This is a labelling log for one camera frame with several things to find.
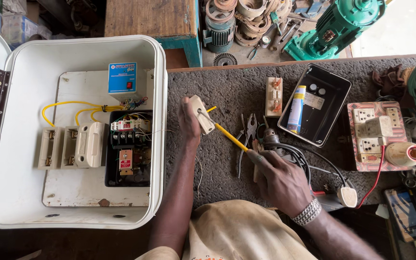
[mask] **white mounting board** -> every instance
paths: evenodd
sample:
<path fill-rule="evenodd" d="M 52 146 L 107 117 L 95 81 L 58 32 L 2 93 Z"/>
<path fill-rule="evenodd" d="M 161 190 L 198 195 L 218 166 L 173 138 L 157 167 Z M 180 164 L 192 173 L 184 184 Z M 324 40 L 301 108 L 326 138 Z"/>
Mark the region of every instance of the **white mounting board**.
<path fill-rule="evenodd" d="M 148 101 L 139 110 L 153 107 L 153 70 L 147 71 Z M 92 104 L 119 105 L 108 95 L 108 71 L 66 72 L 59 77 L 57 102 L 85 101 Z M 91 108 L 86 104 L 62 104 L 55 109 L 56 126 L 76 125 L 75 114 Z M 91 112 L 78 116 L 79 123 L 92 122 Z M 97 112 L 94 118 L 109 122 L 110 113 Z M 43 204 L 46 206 L 99 206 L 106 199 L 110 206 L 148 206 L 150 187 L 106 187 L 105 167 L 77 170 L 49 170 L 44 185 Z"/>

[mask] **gray work surface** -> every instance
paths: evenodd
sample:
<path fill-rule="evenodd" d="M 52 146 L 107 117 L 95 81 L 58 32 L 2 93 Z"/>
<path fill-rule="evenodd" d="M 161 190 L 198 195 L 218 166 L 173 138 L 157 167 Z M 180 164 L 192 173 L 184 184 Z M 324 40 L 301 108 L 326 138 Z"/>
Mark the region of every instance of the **gray work surface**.
<path fill-rule="evenodd" d="M 378 88 L 373 85 L 367 75 L 372 70 L 382 72 L 402 63 L 403 68 L 414 67 L 416 58 L 395 58 L 382 60 L 329 61 L 317 65 L 334 72 L 352 82 L 352 88 L 346 103 L 370 102 L 376 99 Z M 240 114 L 247 121 L 250 113 L 255 113 L 258 123 L 263 123 L 265 106 L 265 82 L 267 77 L 283 78 L 283 102 L 286 104 L 296 87 L 306 63 L 291 64 L 276 67 L 254 67 L 224 70 L 201 70 L 193 72 L 175 72 L 168 74 L 168 114 L 166 133 L 166 181 L 174 169 L 177 153 L 181 148 L 181 136 L 177 122 L 177 106 L 182 96 L 198 95 L 206 107 L 216 105 L 218 108 L 210 112 L 211 118 L 236 136 L 242 129 Z M 268 118 L 269 126 L 277 130 L 277 119 Z M 352 143 L 347 145 L 337 141 L 342 135 L 341 123 L 337 122 L 322 149 L 309 145 L 301 140 L 280 132 L 282 143 L 292 143 L 306 146 L 320 153 L 338 168 L 354 164 L 354 154 L 351 155 Z M 264 201 L 257 184 L 253 182 L 253 163 L 244 155 L 242 172 L 237 179 L 237 161 L 240 149 L 229 141 L 220 131 L 214 130 L 201 137 L 197 151 L 203 168 L 199 194 L 197 186 L 200 182 L 201 167 L 196 160 L 194 178 L 194 207 L 230 199 L 244 199 L 260 205 L 271 206 Z M 320 158 L 309 152 L 304 152 L 309 165 L 329 171 L 333 169 Z M 311 169 L 312 189 L 335 194 L 341 186 L 338 177 Z M 342 170 L 349 177 L 358 193 L 359 202 L 373 186 L 376 172 L 355 172 Z M 378 186 L 366 199 L 365 204 L 377 204 L 384 201 L 382 192 L 385 189 L 400 186 L 401 181 L 397 172 L 382 172 Z"/>

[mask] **black power cable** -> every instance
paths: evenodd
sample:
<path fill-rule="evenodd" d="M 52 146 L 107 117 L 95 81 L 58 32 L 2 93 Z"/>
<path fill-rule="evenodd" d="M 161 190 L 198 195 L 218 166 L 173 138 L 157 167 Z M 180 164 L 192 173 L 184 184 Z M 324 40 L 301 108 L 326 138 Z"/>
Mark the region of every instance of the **black power cable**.
<path fill-rule="evenodd" d="M 287 152 L 290 153 L 290 155 L 293 157 L 293 159 L 295 160 L 296 164 L 301 167 L 301 169 L 303 169 L 303 171 L 305 172 L 306 176 L 307 176 L 307 184 L 310 185 L 311 184 L 311 169 L 309 167 L 309 164 L 306 161 L 306 157 L 304 156 L 303 152 L 298 150 L 297 148 L 285 144 L 285 143 L 264 143 L 264 148 L 266 149 L 266 147 L 278 147 L 278 148 L 282 148 L 284 150 L 286 150 Z"/>
<path fill-rule="evenodd" d="M 337 172 L 337 174 L 340 177 L 341 181 L 343 182 L 343 186 L 346 187 L 346 181 L 344 180 L 344 177 L 341 174 L 340 170 L 338 170 L 338 168 L 332 162 L 330 162 L 327 158 L 323 157 L 322 155 L 318 154 L 317 152 L 315 152 L 315 151 L 313 151 L 313 150 L 311 150 L 309 148 L 306 148 L 306 147 L 303 147 L 303 146 L 299 146 L 299 145 L 295 145 L 295 144 L 291 144 L 291 145 L 292 146 L 295 146 L 295 147 L 298 147 L 299 149 L 303 149 L 303 150 L 306 150 L 306 151 L 308 151 L 310 153 L 313 153 L 314 155 L 320 157 L 322 160 L 324 160 L 325 162 L 327 162 L 333 169 L 335 169 L 335 171 Z"/>

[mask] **silver bracelet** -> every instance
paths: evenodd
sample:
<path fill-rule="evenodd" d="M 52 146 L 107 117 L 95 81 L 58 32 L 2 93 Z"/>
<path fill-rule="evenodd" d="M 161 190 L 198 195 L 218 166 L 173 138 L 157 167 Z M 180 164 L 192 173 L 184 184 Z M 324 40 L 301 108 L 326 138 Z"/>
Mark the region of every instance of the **silver bracelet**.
<path fill-rule="evenodd" d="M 322 206 L 316 197 L 312 199 L 311 203 L 296 217 L 292 218 L 292 221 L 300 226 L 304 226 L 313 221 L 321 212 Z"/>

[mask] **blue control unit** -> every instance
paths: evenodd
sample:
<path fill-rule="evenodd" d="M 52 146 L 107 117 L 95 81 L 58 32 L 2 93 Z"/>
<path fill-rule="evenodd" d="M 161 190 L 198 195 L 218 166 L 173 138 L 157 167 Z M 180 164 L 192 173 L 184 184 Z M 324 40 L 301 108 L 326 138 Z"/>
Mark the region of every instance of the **blue control unit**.
<path fill-rule="evenodd" d="M 119 101 L 141 99 L 136 93 L 136 77 L 136 62 L 109 64 L 109 95 Z"/>

